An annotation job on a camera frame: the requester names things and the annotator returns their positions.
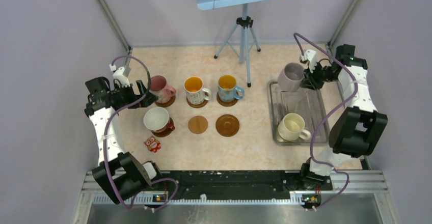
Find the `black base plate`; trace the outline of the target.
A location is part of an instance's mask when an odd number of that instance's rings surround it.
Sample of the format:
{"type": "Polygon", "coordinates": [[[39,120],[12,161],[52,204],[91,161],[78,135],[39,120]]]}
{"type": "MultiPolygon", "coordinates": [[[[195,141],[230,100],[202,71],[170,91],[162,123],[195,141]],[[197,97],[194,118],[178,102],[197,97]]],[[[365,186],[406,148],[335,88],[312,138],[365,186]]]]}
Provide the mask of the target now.
{"type": "Polygon", "coordinates": [[[282,200],[290,191],[315,191],[317,187],[301,178],[299,171],[169,171],[160,178],[178,182],[176,200],[282,200]]]}

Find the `red owl figurine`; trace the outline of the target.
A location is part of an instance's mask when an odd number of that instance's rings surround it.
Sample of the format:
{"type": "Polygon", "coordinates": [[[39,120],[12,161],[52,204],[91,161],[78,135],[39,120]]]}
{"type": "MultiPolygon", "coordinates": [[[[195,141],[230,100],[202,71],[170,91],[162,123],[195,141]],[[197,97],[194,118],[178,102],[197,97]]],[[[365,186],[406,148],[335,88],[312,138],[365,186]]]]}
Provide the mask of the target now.
{"type": "Polygon", "coordinates": [[[145,146],[148,148],[150,152],[156,153],[161,149],[160,142],[154,137],[150,136],[148,139],[144,141],[145,146]]]}

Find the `dark wooden coaster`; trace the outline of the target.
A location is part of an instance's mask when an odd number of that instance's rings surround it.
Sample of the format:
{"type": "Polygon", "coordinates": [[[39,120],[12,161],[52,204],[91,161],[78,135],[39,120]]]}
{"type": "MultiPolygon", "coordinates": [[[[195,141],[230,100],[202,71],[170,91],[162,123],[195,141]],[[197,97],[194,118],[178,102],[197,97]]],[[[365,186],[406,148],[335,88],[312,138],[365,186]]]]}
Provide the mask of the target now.
{"type": "Polygon", "coordinates": [[[151,132],[156,137],[166,137],[169,134],[171,134],[174,130],[175,130],[175,125],[173,119],[170,118],[169,122],[166,124],[164,128],[157,131],[151,131],[151,132]]]}
{"type": "Polygon", "coordinates": [[[221,106],[224,106],[224,107],[231,107],[231,106],[234,106],[234,105],[238,102],[238,100],[234,98],[232,101],[226,102],[226,101],[223,101],[223,100],[220,98],[219,94],[217,94],[217,102],[218,102],[221,106]]]}
{"type": "Polygon", "coordinates": [[[159,103],[159,102],[155,102],[155,104],[156,104],[157,106],[159,106],[159,107],[164,107],[164,108],[166,108],[166,107],[171,106],[171,105],[175,102],[175,100],[176,100],[176,96],[173,96],[173,97],[171,97],[170,100],[168,100],[166,103],[159,103]]]}
{"type": "Polygon", "coordinates": [[[231,137],[238,133],[240,122],[234,115],[225,114],[216,120],[215,127],[221,136],[231,137]]]}
{"type": "Polygon", "coordinates": [[[187,101],[187,104],[192,108],[202,108],[208,103],[208,100],[205,100],[205,99],[200,104],[192,104],[188,99],[186,99],[186,101],[187,101]]]}

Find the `blue mug yellow inside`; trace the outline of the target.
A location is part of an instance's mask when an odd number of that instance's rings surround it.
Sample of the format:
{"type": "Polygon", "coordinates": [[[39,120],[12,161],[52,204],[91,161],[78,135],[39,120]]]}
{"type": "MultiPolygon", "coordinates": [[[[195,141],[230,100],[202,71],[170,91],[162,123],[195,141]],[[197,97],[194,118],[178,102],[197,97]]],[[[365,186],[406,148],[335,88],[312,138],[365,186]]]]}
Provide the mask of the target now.
{"type": "Polygon", "coordinates": [[[237,85],[235,77],[223,75],[218,80],[218,96],[223,102],[241,100],[245,95],[244,89],[237,85]]]}

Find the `cream mug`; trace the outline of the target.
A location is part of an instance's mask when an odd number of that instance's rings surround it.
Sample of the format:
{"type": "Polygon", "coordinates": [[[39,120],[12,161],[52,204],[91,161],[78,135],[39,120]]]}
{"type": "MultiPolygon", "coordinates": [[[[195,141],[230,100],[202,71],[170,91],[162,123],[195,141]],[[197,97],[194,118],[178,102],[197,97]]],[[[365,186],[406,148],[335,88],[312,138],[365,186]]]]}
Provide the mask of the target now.
{"type": "Polygon", "coordinates": [[[307,140],[311,138],[311,132],[305,128],[304,119],[296,113],[289,113],[284,116],[277,127],[279,136],[289,142],[297,139],[307,140]]]}

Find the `patterned mug yellow inside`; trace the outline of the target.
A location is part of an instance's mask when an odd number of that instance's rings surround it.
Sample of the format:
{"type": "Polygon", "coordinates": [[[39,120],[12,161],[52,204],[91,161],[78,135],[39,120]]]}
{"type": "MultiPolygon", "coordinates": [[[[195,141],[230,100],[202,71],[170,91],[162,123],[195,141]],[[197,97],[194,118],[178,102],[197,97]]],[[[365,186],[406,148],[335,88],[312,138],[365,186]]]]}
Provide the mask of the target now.
{"type": "Polygon", "coordinates": [[[211,90],[205,88],[203,80],[196,76],[186,79],[184,82],[184,89],[186,92],[186,98],[192,104],[200,104],[204,99],[210,101],[212,98],[211,90]]]}

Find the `pink mug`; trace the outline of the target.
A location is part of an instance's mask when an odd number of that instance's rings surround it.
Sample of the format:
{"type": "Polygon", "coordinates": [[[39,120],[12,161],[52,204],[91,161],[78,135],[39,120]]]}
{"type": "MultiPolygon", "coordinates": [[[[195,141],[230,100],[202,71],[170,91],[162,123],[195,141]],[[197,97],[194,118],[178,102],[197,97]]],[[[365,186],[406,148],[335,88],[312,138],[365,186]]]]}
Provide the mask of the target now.
{"type": "Polygon", "coordinates": [[[177,93],[177,90],[173,86],[168,85],[168,82],[164,76],[153,76],[151,77],[150,82],[150,92],[158,97],[157,102],[159,103],[166,103],[177,93]]]}

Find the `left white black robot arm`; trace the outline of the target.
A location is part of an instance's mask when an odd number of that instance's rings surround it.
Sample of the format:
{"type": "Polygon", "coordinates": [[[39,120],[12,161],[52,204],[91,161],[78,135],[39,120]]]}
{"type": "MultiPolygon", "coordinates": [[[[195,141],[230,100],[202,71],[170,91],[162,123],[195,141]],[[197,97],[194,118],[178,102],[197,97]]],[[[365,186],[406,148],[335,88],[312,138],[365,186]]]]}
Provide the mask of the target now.
{"type": "Polygon", "coordinates": [[[94,126],[98,140],[98,165],[92,176],[115,204],[120,204],[139,192],[163,185],[163,176],[153,161],[143,164],[126,152],[119,129],[118,110],[146,108],[156,101],[141,80],[137,80],[140,93],[131,85],[115,83],[110,87],[106,77],[97,77],[85,83],[89,90],[85,114],[94,126]]]}

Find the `light wooden coaster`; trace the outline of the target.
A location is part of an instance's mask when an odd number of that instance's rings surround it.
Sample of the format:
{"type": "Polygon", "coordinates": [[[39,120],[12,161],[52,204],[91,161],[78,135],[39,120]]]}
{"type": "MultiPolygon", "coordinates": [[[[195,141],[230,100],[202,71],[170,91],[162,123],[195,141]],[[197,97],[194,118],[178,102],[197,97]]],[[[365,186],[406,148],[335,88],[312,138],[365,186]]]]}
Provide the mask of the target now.
{"type": "Polygon", "coordinates": [[[208,128],[208,121],[203,116],[194,116],[188,122],[188,129],[194,134],[202,134],[208,128]]]}

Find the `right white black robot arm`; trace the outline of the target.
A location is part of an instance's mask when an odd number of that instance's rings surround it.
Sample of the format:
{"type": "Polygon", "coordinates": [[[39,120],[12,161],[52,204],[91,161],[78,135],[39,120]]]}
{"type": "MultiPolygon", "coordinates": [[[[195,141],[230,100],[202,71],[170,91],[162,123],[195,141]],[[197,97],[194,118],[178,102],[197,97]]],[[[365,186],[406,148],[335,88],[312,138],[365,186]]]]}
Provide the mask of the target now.
{"type": "Polygon", "coordinates": [[[338,81],[345,102],[343,113],[330,130],[328,145],[302,164],[299,184],[304,189],[326,183],[334,167],[370,155],[387,126],[387,115],[378,112],[369,93],[367,62],[354,53],[353,45],[338,46],[339,63],[332,62],[329,66],[317,60],[314,50],[306,50],[300,56],[300,62],[308,65],[302,87],[319,90],[325,82],[338,81]]]}

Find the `white red mug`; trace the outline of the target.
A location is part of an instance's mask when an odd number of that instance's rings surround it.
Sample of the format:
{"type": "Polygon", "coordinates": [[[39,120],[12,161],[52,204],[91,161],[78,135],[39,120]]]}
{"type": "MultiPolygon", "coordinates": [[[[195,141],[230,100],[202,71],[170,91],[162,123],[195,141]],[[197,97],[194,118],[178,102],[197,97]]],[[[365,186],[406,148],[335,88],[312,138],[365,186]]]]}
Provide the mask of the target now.
{"type": "Polygon", "coordinates": [[[149,109],[143,118],[145,127],[154,133],[163,133],[166,130],[175,130],[169,112],[163,107],[149,109]]]}

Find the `metal tray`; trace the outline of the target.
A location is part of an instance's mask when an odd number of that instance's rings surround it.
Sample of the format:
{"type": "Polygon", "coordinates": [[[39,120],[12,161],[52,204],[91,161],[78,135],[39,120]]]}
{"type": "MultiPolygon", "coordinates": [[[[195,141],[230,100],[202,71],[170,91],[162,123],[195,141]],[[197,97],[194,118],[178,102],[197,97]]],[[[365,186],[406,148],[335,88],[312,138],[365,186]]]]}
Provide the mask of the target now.
{"type": "Polygon", "coordinates": [[[314,132],[327,114],[320,91],[300,88],[296,92],[283,92],[276,80],[270,80],[267,96],[273,141],[279,146],[309,146],[311,139],[299,138],[293,142],[282,139],[277,127],[286,114],[296,113],[303,117],[305,128],[314,132]]]}

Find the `lilac mug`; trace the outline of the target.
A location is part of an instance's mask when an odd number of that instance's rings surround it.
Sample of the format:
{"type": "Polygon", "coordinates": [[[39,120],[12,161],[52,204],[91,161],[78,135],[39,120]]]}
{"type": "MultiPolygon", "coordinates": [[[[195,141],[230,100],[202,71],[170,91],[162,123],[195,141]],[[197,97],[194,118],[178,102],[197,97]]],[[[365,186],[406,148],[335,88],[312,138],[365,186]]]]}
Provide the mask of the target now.
{"type": "Polygon", "coordinates": [[[278,76],[277,82],[283,92],[296,92],[304,79],[304,68],[298,63],[288,63],[278,76]]]}

